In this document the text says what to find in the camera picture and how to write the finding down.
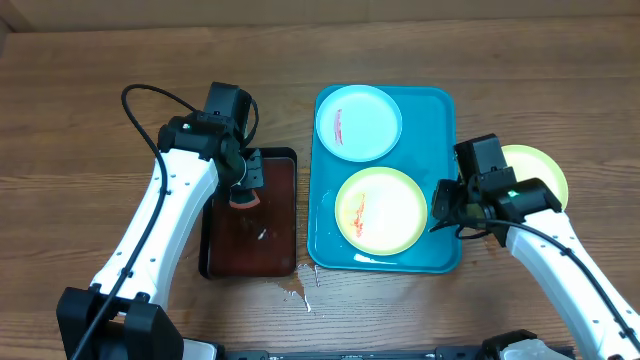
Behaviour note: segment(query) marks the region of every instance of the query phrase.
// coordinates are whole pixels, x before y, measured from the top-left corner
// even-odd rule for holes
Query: food residue
[[[356,227],[356,236],[357,237],[361,237],[362,236],[362,230],[364,228],[364,223],[362,221],[362,213],[364,212],[365,196],[366,196],[366,194],[362,194],[362,200],[360,200],[360,207],[356,211],[356,219],[353,222],[353,226]]]
[[[338,109],[336,112],[336,119],[333,121],[333,132],[336,136],[336,145],[344,145],[342,143],[342,122],[340,122],[340,118],[342,117],[342,109]]]

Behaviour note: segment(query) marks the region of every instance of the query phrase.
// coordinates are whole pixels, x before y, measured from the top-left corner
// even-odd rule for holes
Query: spilled liquid
[[[311,304],[309,303],[309,299],[307,298],[307,294],[305,293],[304,284],[300,280],[299,273],[301,270],[309,269],[313,271],[315,278],[316,287],[320,287],[320,281],[318,280],[318,266],[313,265],[313,269],[307,264],[298,265],[297,271],[291,275],[290,277],[280,280],[277,282],[278,286],[284,290],[285,298],[283,301],[288,301],[291,297],[296,298],[296,295],[299,295],[302,299],[304,306],[307,309],[307,312],[311,312]]]

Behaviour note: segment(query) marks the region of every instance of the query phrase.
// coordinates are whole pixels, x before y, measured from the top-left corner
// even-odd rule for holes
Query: plate
[[[336,197],[340,232],[351,245],[373,255],[393,255],[410,248],[422,235],[427,214],[418,184],[387,167],[355,173]]]
[[[402,115],[384,91],[351,85],[329,95],[316,114],[316,131],[335,156],[354,162],[380,158],[396,145],[402,132]]]
[[[569,185],[560,166],[542,151],[526,145],[505,145],[502,147],[507,165],[513,167],[516,180],[532,178],[542,180],[549,190],[560,200],[562,209],[569,202]]]

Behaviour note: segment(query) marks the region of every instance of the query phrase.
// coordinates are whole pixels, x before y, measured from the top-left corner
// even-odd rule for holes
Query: dark brown tray
[[[255,190],[260,204],[239,210],[213,199],[205,203],[198,262],[205,278],[287,276],[295,270],[297,155],[290,148],[260,151],[265,181]]]

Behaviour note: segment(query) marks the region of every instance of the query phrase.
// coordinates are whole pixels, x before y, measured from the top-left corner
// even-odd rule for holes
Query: wire
[[[173,99],[173,100],[177,101],[178,103],[182,104],[184,107],[186,107],[187,109],[191,110],[192,112],[196,111],[196,108],[194,108],[193,106],[189,105],[189,103],[187,103],[186,101],[180,99],[179,97],[171,94],[170,92],[168,92],[166,90],[157,88],[155,86],[144,85],[144,84],[133,84],[133,85],[127,86],[126,88],[124,88],[124,90],[122,90],[122,95],[120,96],[120,99],[122,100],[122,107],[124,108],[124,112],[127,114],[127,116],[129,117],[129,120],[131,120],[131,123],[138,130],[138,132],[140,133],[140,135],[142,136],[144,141],[147,143],[147,145],[149,145],[149,148],[151,148],[151,151],[153,151],[153,154],[155,155],[155,157],[156,157],[156,159],[158,161],[158,166],[160,167],[160,173],[161,173],[161,178],[162,178],[162,181],[161,181],[161,184],[160,184],[160,195],[158,196],[158,202],[156,203],[156,207],[153,209],[153,213],[151,214],[151,218],[149,219],[149,222],[147,223],[147,227],[144,229],[144,232],[142,233],[142,236],[140,236],[140,240],[138,240],[138,244],[136,244],[136,247],[133,249],[133,252],[131,253],[131,256],[129,257],[129,260],[127,261],[127,264],[124,266],[124,268],[122,268],[122,271],[120,272],[120,276],[118,277],[118,280],[116,281],[115,285],[111,289],[111,292],[109,292],[109,295],[107,296],[107,299],[105,300],[105,302],[100,307],[100,310],[98,311],[96,316],[93,318],[93,321],[91,322],[91,324],[89,325],[89,327],[87,328],[85,333],[82,335],[82,338],[80,339],[80,342],[78,343],[78,347],[76,347],[75,352],[71,356],[72,360],[79,359],[80,354],[82,353],[84,348],[87,347],[87,344],[89,343],[89,340],[91,339],[91,335],[95,332],[96,328],[98,327],[98,325],[100,325],[100,323],[102,322],[102,319],[105,317],[105,314],[109,310],[109,305],[113,302],[113,300],[116,297],[116,294],[118,293],[118,291],[122,287],[122,284],[124,283],[124,281],[129,276],[129,274],[131,272],[131,269],[133,268],[133,264],[136,262],[136,259],[138,258],[138,255],[140,255],[140,251],[142,251],[142,247],[144,246],[145,242],[147,241],[147,238],[149,237],[149,234],[151,233],[151,230],[153,230],[153,226],[155,225],[156,220],[158,219],[158,216],[160,215],[160,210],[162,209],[162,204],[164,203],[164,198],[165,198],[165,196],[167,194],[167,167],[166,167],[166,165],[164,163],[164,160],[162,159],[162,155],[160,154],[160,150],[158,150],[158,147],[156,146],[156,144],[153,142],[153,140],[151,140],[149,135],[144,131],[144,129],[142,128],[142,126],[140,125],[138,120],[136,120],[136,117],[131,112],[131,109],[129,108],[129,104],[127,102],[127,94],[129,93],[129,91],[131,91],[133,89],[145,89],[145,90],[155,91],[157,93],[160,93],[160,94],[163,94],[165,96],[170,97],[171,99]]]
[[[480,218],[468,219],[467,218],[467,219],[462,219],[457,224],[449,224],[448,226],[461,225],[461,226],[465,226],[465,227],[478,229],[478,224],[516,227],[516,228],[528,231],[528,232],[530,232],[530,233],[532,233],[534,235],[537,235],[540,238],[542,238],[542,239],[546,240],[547,242],[549,242],[550,244],[552,244],[553,246],[555,246],[556,248],[558,248],[564,255],[566,255],[571,260],[573,260],[573,262],[578,266],[578,268],[580,268],[580,270],[582,270],[582,272],[587,277],[587,279],[589,280],[591,285],[593,285],[593,287],[596,290],[596,292],[598,293],[598,295],[600,295],[600,298],[602,298],[602,301],[607,306],[607,308],[609,309],[611,314],[613,314],[613,317],[614,317],[615,321],[618,324],[620,324],[620,328],[622,329],[622,333],[625,336],[629,337],[629,341],[631,341],[631,343],[636,348],[636,350],[638,350],[638,352],[640,352],[640,341],[638,341],[638,338],[636,337],[635,331],[631,327],[629,327],[629,325],[624,321],[624,319],[622,318],[622,315],[620,315],[620,312],[618,312],[618,309],[616,309],[615,305],[613,305],[613,302],[609,298],[609,295],[607,295],[607,293],[602,288],[602,285],[600,285],[600,283],[595,278],[595,276],[593,276],[593,274],[591,273],[589,268],[571,250],[571,248],[568,248],[568,247],[562,245],[556,239],[552,238],[551,236],[543,233],[542,231],[540,231],[540,230],[538,230],[536,228],[533,228],[533,227],[528,226],[528,225],[512,222],[512,221],[496,220],[496,219],[480,219]]]

